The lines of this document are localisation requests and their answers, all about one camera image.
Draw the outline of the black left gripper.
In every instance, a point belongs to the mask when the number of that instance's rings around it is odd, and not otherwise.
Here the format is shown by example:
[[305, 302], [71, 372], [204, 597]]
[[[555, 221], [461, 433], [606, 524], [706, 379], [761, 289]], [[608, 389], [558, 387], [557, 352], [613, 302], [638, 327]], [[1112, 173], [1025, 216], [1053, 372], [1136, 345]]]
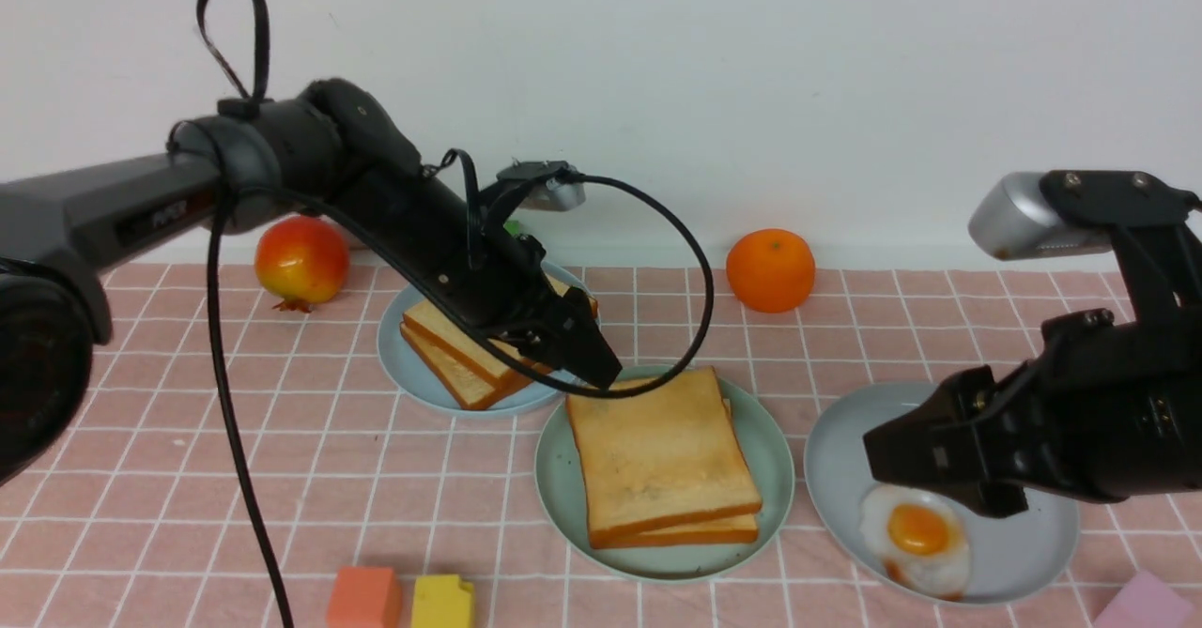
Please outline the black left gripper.
[[623, 365], [582, 291], [555, 294], [545, 278], [545, 247], [514, 238], [514, 213], [496, 205], [495, 182], [481, 188], [468, 154], [438, 165], [413, 161], [413, 269], [439, 306], [480, 334], [526, 359], [609, 389]]

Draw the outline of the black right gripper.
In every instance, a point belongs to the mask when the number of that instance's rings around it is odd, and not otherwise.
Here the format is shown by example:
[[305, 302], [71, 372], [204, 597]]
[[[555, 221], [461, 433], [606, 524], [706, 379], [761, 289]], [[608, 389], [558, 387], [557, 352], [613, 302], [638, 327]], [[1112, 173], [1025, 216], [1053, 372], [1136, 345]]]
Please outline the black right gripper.
[[865, 433], [871, 476], [987, 519], [1027, 513], [1020, 486], [1094, 503], [1198, 491], [1200, 312], [1077, 312], [1042, 332], [1039, 359], [984, 378], [983, 409], [938, 386]]

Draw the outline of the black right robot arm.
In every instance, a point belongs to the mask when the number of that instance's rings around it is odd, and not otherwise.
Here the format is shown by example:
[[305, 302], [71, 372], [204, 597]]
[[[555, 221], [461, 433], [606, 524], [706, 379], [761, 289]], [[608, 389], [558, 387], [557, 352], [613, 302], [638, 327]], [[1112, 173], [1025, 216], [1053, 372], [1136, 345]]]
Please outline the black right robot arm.
[[1107, 310], [1053, 316], [1042, 351], [1004, 379], [989, 367], [948, 377], [914, 432], [923, 485], [974, 513], [1006, 517], [1025, 488], [1090, 503], [1200, 488], [1197, 196], [1124, 197], [1087, 217], [1119, 260], [1136, 319]]

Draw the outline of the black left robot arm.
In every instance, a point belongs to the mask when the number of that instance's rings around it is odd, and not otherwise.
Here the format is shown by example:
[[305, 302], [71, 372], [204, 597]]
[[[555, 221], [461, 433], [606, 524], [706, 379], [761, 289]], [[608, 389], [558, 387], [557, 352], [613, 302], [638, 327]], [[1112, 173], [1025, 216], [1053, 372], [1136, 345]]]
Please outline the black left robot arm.
[[218, 114], [185, 120], [156, 156], [103, 162], [2, 186], [2, 480], [26, 470], [69, 428], [85, 399], [94, 346], [112, 316], [100, 278], [190, 229], [210, 231], [209, 300], [218, 310], [224, 227], [248, 205], [249, 226], [315, 211], [349, 229], [478, 345], [502, 340], [565, 371], [577, 385], [551, 389], [624, 399], [682, 375], [696, 338], [662, 377], [615, 389], [620, 363], [587, 316], [582, 294], [559, 298], [542, 273], [545, 247], [512, 237], [505, 221], [532, 195], [560, 186], [554, 211], [575, 207], [581, 184], [611, 186], [657, 211], [706, 266], [691, 231], [660, 202], [621, 180], [565, 161], [517, 161], [480, 188], [468, 153], [468, 196], [438, 180], [377, 99], [345, 79], [319, 79], [299, 97], [227, 99]]

